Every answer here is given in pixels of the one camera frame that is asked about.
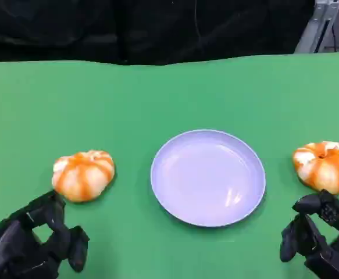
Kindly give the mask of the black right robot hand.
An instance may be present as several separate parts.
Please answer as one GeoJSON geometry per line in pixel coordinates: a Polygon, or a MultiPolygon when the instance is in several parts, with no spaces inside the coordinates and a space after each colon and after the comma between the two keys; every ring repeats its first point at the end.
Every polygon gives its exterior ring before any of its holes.
{"type": "Polygon", "coordinates": [[[296,215],[281,232],[279,258],[294,256],[317,278],[339,278],[339,199],[326,190],[299,198],[296,215]]]}

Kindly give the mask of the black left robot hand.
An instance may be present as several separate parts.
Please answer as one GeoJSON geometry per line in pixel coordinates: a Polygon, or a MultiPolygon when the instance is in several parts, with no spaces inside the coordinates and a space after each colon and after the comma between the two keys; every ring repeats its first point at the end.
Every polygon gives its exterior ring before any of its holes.
{"type": "Polygon", "coordinates": [[[80,273],[89,240],[65,225],[65,202],[49,191],[0,222],[0,278],[58,278],[64,260],[80,273]]]}

